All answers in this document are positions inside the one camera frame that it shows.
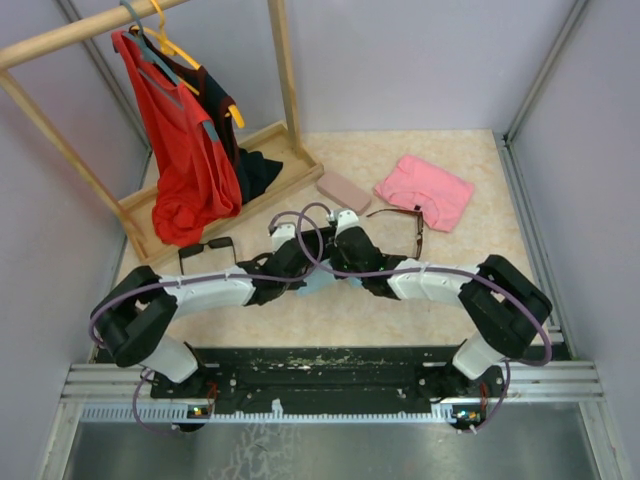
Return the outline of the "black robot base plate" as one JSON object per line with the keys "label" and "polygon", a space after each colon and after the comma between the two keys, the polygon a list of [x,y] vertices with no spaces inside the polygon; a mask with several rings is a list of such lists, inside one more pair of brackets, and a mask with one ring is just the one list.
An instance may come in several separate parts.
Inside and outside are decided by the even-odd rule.
{"label": "black robot base plate", "polygon": [[207,423],[444,422],[472,431],[504,400],[508,368],[470,380],[446,361],[448,347],[199,349],[201,364],[182,384],[142,371],[135,419],[152,425],[167,402],[176,429]]}

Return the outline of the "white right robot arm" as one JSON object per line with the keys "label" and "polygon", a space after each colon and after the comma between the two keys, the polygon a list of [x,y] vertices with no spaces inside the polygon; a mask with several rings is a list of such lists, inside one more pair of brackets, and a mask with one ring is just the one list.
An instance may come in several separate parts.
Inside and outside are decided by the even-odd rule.
{"label": "white right robot arm", "polygon": [[503,359],[522,359],[553,306],[513,264],[490,255],[478,265],[447,267],[383,253],[360,226],[339,227],[331,265],[353,274],[363,288],[393,300],[429,300],[463,309],[476,332],[457,350],[448,387],[470,395],[482,375]]}

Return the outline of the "black glasses case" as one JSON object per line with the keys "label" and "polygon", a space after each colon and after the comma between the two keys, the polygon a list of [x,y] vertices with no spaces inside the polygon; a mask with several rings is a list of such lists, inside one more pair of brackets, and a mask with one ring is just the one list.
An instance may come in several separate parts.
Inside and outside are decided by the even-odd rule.
{"label": "black glasses case", "polygon": [[329,260],[333,254],[336,228],[334,226],[322,227],[319,232],[315,230],[305,230],[301,237],[297,238],[297,247],[300,251],[300,258],[309,262],[312,257],[316,260]]}

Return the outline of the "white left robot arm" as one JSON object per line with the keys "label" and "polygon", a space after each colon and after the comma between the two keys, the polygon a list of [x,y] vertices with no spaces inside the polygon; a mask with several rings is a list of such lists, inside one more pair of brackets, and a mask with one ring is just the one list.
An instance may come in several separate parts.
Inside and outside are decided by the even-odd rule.
{"label": "white left robot arm", "polygon": [[160,276],[149,266],[138,267],[94,309],[90,333],[117,366],[141,365],[194,397],[206,389],[208,373],[186,343],[167,334],[170,323],[221,307],[264,305],[301,281],[309,268],[294,240],[208,275]]}

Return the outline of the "light blue cleaning cloth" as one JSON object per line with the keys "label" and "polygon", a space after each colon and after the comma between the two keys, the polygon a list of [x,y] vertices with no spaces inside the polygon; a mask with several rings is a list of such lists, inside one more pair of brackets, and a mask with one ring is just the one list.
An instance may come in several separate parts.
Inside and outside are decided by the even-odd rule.
{"label": "light blue cleaning cloth", "polygon": [[309,296],[338,283],[346,283],[354,288],[362,287],[362,282],[358,278],[335,277],[328,272],[321,271],[308,276],[305,279],[305,284],[296,290],[296,295],[299,297]]}

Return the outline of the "tortoiseshell brown sunglasses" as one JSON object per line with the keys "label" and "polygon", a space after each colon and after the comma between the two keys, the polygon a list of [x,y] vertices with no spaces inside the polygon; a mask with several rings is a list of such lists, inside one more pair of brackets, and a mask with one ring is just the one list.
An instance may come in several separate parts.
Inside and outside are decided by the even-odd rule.
{"label": "tortoiseshell brown sunglasses", "polygon": [[365,217],[371,218],[375,215],[382,214],[382,213],[394,213],[394,214],[405,215],[405,216],[412,217],[415,220],[415,225],[416,225],[415,249],[414,249],[414,254],[412,258],[415,260],[419,260],[423,251],[424,228],[425,228],[424,218],[422,216],[421,211],[419,209],[405,210],[400,208],[383,208],[383,209],[373,211],[369,214],[366,214]]}

